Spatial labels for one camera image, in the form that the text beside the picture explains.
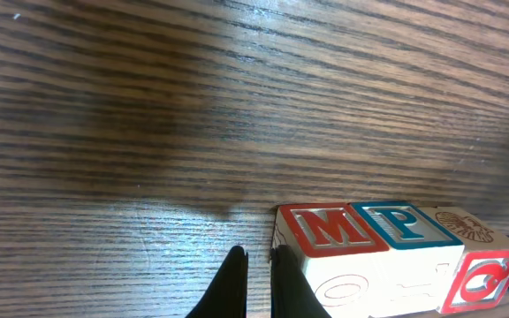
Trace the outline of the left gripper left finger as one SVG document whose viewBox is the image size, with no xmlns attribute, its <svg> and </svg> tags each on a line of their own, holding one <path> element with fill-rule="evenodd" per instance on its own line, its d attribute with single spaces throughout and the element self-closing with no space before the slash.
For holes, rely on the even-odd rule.
<svg viewBox="0 0 509 318">
<path fill-rule="evenodd" d="M 233 246 L 186 318 L 245 318 L 247 271 L 248 253 L 242 246 Z"/>
</svg>

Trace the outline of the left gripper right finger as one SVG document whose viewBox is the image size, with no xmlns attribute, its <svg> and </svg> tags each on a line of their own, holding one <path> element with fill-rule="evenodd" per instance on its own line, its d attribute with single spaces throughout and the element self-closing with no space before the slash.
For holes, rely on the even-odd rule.
<svg viewBox="0 0 509 318">
<path fill-rule="evenodd" d="M 286 245 L 271 249 L 271 317 L 330 318 Z"/>
</svg>

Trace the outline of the red O letter block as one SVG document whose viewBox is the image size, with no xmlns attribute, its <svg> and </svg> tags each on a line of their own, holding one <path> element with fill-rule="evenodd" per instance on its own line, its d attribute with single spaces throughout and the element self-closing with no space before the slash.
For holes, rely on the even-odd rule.
<svg viewBox="0 0 509 318">
<path fill-rule="evenodd" d="M 464 245 L 450 290 L 437 311 L 456 314 L 495 307 L 509 287 L 509 238 L 463 208 L 422 211 Z"/>
</svg>

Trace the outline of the white patterned wooden block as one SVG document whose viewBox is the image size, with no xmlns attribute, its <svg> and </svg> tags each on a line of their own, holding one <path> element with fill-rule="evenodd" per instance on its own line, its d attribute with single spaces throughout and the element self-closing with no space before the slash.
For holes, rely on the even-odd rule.
<svg viewBox="0 0 509 318">
<path fill-rule="evenodd" d="M 390 247 L 349 204 L 277 208 L 273 246 L 288 245 L 311 292 L 332 317 L 368 317 L 380 299 L 375 268 Z"/>
</svg>

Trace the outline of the blue P letter block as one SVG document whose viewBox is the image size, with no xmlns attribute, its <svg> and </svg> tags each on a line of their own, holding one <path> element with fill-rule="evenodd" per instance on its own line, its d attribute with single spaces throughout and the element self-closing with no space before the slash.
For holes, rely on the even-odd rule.
<svg viewBox="0 0 509 318">
<path fill-rule="evenodd" d="M 354 202 L 351 207 L 389 246 L 373 258 L 380 282 L 369 314 L 414 314 L 441 305 L 465 248 L 460 239 L 406 201 Z"/>
</svg>

